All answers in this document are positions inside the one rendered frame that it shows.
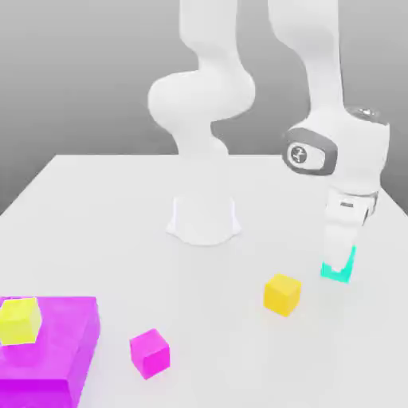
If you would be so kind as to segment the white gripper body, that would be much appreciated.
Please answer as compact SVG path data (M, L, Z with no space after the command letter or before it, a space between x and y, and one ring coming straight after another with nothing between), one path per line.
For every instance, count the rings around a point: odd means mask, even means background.
M363 226L367 220L367 197L330 189L324 211L325 225Z

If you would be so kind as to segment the small cyan cube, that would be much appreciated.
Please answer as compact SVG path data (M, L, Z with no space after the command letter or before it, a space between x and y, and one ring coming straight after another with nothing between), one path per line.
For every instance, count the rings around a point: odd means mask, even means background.
M330 265L323 262L320 269L320 275L333 281L348 283L353 270L355 252L356 247L353 245L347 263L339 272L336 272Z

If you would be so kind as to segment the small orange cube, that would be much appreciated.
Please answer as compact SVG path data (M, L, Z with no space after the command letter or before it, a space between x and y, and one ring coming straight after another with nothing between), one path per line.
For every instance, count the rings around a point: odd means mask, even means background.
M266 284L263 305L288 317L300 301L301 282L283 274L275 274Z

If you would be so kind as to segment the small magenta cube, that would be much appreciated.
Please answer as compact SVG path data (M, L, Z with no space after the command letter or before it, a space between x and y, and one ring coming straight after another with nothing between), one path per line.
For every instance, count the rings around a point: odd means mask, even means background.
M145 380L171 365L170 346L155 328L130 339L129 345L131 361Z

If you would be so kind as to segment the small yellow cube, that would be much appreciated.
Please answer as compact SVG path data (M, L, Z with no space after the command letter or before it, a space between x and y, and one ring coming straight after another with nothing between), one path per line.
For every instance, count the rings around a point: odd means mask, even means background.
M6 299L0 307L0 344L36 343L41 324L41 309L36 297Z

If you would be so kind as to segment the large magenta box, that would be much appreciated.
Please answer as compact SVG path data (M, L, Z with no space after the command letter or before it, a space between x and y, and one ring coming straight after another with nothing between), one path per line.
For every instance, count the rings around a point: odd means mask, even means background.
M0 344L0 408L78 408L100 336L94 296L40 296L37 341Z

